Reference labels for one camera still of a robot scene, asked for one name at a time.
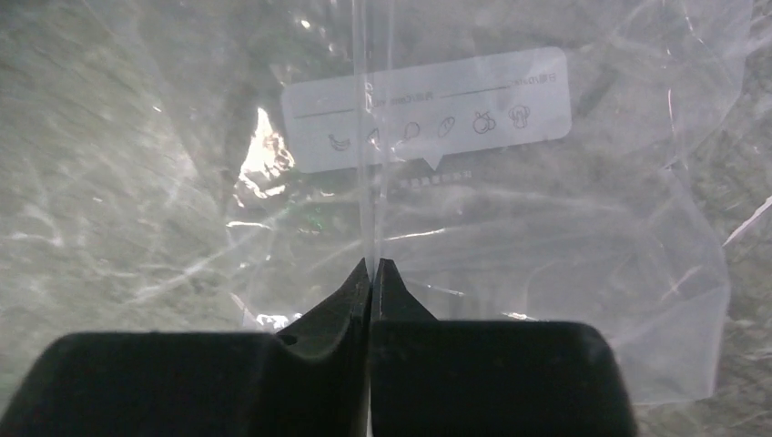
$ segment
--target gray tabletop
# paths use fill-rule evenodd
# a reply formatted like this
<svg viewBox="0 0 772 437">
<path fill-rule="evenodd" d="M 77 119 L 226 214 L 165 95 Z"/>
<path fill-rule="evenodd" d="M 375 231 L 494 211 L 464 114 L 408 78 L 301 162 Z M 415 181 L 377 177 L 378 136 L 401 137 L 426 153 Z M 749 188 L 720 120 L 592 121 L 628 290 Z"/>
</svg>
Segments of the gray tabletop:
<svg viewBox="0 0 772 437">
<path fill-rule="evenodd" d="M 152 72 L 98 11 L 75 0 L 0 9 L 2 410 L 32 360 L 64 333 L 242 326 L 230 293 L 244 280 L 241 252 L 223 225 L 234 219 L 228 204 L 251 126 L 191 149 Z M 726 242 L 732 280 L 716 395 L 638 408 L 642 435 L 765 435 L 772 422 L 770 13 L 772 4 L 756 1 L 742 93 L 689 159 L 691 189 Z M 276 85 L 262 80 L 231 92 Z M 260 98 L 276 105 L 270 93 Z M 359 257 L 352 253 L 342 264 Z M 320 294 L 289 298 L 307 308 Z"/>
</svg>

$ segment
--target speech bubble shape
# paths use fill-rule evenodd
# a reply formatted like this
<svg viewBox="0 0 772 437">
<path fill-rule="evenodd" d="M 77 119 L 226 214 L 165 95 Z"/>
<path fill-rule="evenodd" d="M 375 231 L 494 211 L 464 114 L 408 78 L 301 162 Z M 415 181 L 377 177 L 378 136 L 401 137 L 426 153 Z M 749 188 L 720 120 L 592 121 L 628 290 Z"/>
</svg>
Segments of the speech bubble shape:
<svg viewBox="0 0 772 437">
<path fill-rule="evenodd" d="M 559 139 L 572 126 L 566 58 L 556 47 L 375 73 L 373 117 L 361 127 L 356 80 L 364 77 L 285 88 L 287 144 L 299 171 L 355 168 L 359 147 L 388 147 L 394 161 L 424 159 L 436 169 L 447 155 Z M 378 89 L 384 83 L 389 90 Z M 350 138 L 350 147 L 330 147 L 330 135 Z M 367 154 L 371 164 L 376 155 Z"/>
</svg>

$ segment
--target printed line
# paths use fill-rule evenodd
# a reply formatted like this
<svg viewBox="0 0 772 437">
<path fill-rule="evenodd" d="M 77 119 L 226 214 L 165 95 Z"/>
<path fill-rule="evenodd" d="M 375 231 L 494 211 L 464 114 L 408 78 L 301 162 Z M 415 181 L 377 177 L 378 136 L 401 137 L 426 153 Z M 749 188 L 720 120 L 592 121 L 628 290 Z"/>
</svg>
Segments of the printed line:
<svg viewBox="0 0 772 437">
<path fill-rule="evenodd" d="M 345 114 L 347 112 L 354 112 L 354 110 L 353 109 L 342 109 L 340 111 L 317 112 L 317 113 L 314 113 L 314 114 L 306 114 L 304 116 L 297 116 L 297 117 L 295 117 L 295 119 L 296 120 L 300 120 L 301 118 L 330 116 L 332 114 Z"/>
<path fill-rule="evenodd" d="M 480 93 L 487 93 L 488 91 L 501 91 L 503 89 L 509 88 L 508 86 L 497 86 L 496 88 L 486 88 L 486 89 L 478 89 L 476 91 L 464 91 L 463 93 L 456 93 L 456 94 L 449 94 L 447 96 L 442 96 L 440 98 L 449 98 L 449 97 L 458 97 L 458 96 L 466 96 L 469 94 L 480 94 Z"/>
</svg>

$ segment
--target clear plastic film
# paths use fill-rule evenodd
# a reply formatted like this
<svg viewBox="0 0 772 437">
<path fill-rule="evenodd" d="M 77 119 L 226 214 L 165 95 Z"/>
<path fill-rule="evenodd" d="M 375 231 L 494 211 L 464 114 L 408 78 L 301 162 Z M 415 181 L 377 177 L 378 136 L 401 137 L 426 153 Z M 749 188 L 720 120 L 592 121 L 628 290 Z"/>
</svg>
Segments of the clear plastic film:
<svg viewBox="0 0 772 437">
<path fill-rule="evenodd" d="M 594 325 L 636 402 L 711 394 L 729 280 L 686 156 L 748 0 L 88 3 L 221 206 L 244 327 L 383 256 L 440 318 Z"/>
</svg>

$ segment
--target printed icon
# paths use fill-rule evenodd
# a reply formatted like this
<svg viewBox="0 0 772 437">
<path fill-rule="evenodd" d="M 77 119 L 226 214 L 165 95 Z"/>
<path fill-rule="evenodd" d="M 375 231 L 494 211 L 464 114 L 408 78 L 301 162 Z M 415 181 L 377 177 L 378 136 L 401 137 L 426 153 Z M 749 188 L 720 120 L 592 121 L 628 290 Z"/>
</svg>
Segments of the printed icon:
<svg viewBox="0 0 772 437">
<path fill-rule="evenodd" d="M 374 128 L 367 136 L 367 142 L 374 145 L 375 147 L 377 147 L 378 143 L 381 142 L 381 132 L 378 131 L 377 127 Z"/>
<path fill-rule="evenodd" d="M 474 127 L 475 132 L 482 135 L 487 133 L 489 130 L 496 129 L 496 120 L 492 119 L 491 115 L 487 112 L 483 114 L 475 112 L 472 127 Z"/>
<path fill-rule="evenodd" d="M 446 135 L 448 135 L 451 132 L 455 124 L 456 124 L 455 118 L 453 117 L 445 118 L 440 123 L 440 127 L 437 129 L 437 137 L 444 138 Z"/>
<path fill-rule="evenodd" d="M 530 115 L 531 109 L 523 105 L 518 105 L 509 110 L 509 118 L 518 129 L 525 129 L 528 127 L 528 117 Z"/>
<path fill-rule="evenodd" d="M 415 137 L 417 137 L 421 133 L 421 127 L 418 126 L 418 123 L 411 121 L 410 123 L 405 126 L 405 135 L 402 137 L 403 141 L 409 141 Z"/>
<path fill-rule="evenodd" d="M 330 139 L 330 145 L 335 150 L 338 150 L 339 152 L 342 152 L 343 150 L 346 150 L 351 146 L 351 140 L 350 139 L 344 139 L 343 141 L 338 141 L 335 139 L 335 136 L 332 134 L 327 135 L 327 137 Z"/>
</svg>

